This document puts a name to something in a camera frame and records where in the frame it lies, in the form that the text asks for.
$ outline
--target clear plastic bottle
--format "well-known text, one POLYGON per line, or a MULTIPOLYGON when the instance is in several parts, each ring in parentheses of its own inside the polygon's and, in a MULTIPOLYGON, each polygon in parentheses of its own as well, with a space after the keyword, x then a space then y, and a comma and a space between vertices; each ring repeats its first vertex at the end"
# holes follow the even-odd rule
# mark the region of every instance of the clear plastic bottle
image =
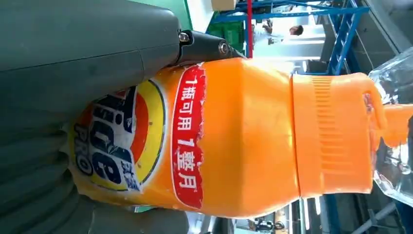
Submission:
MULTIPOLYGON (((375 82, 383 104, 412 104, 413 47, 374 69, 369 77, 375 82)), ((380 143, 374 180, 384 194, 413 206, 413 118, 399 124, 408 126, 406 140, 380 143)))

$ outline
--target logo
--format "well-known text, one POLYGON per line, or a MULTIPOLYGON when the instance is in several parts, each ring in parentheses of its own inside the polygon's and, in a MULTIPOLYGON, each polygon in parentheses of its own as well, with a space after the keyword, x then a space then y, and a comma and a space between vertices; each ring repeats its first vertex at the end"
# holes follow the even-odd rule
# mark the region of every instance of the logo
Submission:
POLYGON ((101 187, 142 191, 165 141, 165 100, 153 81, 92 103, 72 130, 76 167, 101 187))

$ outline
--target product label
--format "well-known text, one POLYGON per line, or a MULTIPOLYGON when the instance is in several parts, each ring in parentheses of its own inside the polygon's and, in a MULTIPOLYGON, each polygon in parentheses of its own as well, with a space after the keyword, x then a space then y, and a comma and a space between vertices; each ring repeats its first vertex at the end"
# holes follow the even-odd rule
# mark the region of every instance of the product label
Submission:
POLYGON ((161 157, 166 120, 154 81, 95 101, 71 130, 75 167, 100 187, 142 191, 161 157))
POLYGON ((186 69, 176 93, 171 125, 172 180, 177 198, 187 206, 202 207, 200 166, 203 152, 198 146, 203 132, 205 71, 194 65, 186 69))

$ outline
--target blue metal shelf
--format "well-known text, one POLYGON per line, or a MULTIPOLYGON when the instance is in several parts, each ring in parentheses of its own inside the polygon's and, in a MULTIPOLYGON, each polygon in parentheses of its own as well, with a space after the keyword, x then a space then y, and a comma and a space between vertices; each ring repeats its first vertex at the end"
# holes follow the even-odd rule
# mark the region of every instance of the blue metal shelf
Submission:
MULTIPOLYGON (((315 0, 265 0, 256 1, 252 3, 252 8, 262 7, 262 6, 282 6, 282 5, 300 5, 300 6, 310 6, 313 8, 312 11, 297 12, 297 13, 264 13, 264 14, 253 14, 252 19, 262 20, 270 18, 285 18, 285 17, 305 17, 305 16, 322 16, 330 15, 332 23, 334 25, 334 30, 336 34, 336 43, 333 48, 333 52, 330 57, 330 62, 328 69, 325 73, 317 75, 340 75, 341 69, 346 62, 346 57, 351 47, 351 42, 356 34, 356 29, 360 21, 361 15, 368 12, 370 9, 368 7, 358 7, 354 0, 348 0, 342 8, 330 7, 330 6, 318 6, 310 5, 308 2, 315 0)), ((238 3, 236 9, 233 11, 225 12, 214 18, 211 22, 230 22, 230 21, 245 21, 247 20, 246 15, 232 15, 233 13, 244 11, 247 7, 246 3, 238 3)), ((248 34, 248 30, 245 30, 245 38, 249 38, 252 35, 248 34)), ((249 57, 248 51, 249 47, 252 46, 247 40, 247 57, 249 57)))

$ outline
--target bottle cap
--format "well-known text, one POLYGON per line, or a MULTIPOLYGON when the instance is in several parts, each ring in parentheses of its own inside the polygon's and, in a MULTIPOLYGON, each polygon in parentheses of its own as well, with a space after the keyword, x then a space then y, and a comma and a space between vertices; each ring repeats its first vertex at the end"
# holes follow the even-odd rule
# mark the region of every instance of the bottle cap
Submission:
POLYGON ((369 193, 375 150, 387 126, 365 74, 293 77, 300 193, 369 193))

